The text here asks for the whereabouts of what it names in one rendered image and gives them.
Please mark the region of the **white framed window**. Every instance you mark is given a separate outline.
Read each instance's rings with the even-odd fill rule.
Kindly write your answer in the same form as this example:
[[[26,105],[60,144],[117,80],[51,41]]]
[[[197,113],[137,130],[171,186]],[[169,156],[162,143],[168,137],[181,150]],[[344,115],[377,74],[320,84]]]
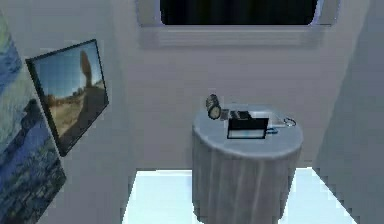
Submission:
[[[135,0],[144,48],[313,48],[342,0]]]

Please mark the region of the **blue unframed wall painting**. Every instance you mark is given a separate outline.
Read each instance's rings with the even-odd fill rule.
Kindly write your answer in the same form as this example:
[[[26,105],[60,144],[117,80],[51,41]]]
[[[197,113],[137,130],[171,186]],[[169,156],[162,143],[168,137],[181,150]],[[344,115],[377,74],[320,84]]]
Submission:
[[[36,224],[65,181],[33,82],[0,12],[0,224]]]

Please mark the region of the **black framed landscape picture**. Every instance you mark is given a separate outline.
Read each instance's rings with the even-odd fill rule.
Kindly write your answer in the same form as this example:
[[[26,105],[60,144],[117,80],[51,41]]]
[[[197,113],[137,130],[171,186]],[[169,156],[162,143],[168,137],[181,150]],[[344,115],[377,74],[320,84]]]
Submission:
[[[64,157],[109,104],[98,43],[91,39],[26,60]]]

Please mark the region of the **round grey alarm clock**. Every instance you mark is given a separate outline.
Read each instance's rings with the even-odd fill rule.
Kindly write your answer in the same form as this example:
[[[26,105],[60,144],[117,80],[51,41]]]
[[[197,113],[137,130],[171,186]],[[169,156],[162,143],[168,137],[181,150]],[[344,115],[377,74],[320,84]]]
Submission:
[[[206,99],[206,109],[208,117],[216,120],[221,115],[221,106],[218,97],[215,94],[211,94]]]

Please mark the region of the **round white draped table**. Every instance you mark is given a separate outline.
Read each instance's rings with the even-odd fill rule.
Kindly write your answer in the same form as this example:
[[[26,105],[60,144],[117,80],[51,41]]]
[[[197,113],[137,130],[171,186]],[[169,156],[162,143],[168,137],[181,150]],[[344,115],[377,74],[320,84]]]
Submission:
[[[228,139],[228,121],[196,113],[192,125],[192,204],[203,224],[278,224],[290,192],[303,131],[287,115],[263,105],[229,104],[268,118],[275,134]]]

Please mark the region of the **black open laptop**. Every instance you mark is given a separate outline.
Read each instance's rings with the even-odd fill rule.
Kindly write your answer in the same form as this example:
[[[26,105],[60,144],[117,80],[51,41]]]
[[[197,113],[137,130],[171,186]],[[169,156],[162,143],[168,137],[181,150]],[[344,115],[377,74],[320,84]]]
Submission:
[[[268,118],[230,119],[228,121],[228,139],[264,139],[268,127]]]

